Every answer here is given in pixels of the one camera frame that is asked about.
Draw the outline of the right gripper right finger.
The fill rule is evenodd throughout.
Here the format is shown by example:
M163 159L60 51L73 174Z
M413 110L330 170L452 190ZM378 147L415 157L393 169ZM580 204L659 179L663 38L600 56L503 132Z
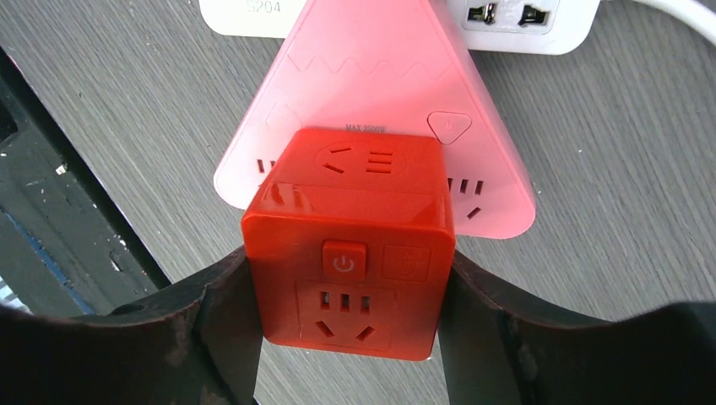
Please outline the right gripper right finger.
M605 321L543 300L457 253L439 343L452 404L712 404L715 305Z

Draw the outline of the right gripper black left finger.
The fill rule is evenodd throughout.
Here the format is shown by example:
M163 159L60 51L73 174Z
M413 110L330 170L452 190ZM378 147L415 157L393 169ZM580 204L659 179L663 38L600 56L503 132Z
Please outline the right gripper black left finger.
M106 316L1 311L4 404L252 404L263 334L246 252Z

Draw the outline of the red cube adapter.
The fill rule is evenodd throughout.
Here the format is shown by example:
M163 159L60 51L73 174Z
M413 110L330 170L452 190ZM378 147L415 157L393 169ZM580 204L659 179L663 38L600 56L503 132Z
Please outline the red cube adapter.
M269 342L431 355L456 245L436 139L302 129L241 230Z

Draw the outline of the pink triangular socket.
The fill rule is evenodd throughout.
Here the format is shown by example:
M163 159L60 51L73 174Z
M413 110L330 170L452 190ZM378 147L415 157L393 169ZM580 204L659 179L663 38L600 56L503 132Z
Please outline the pink triangular socket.
M214 173L246 208L304 127L435 138L456 230L508 239L534 222L529 175L444 1L309 1Z

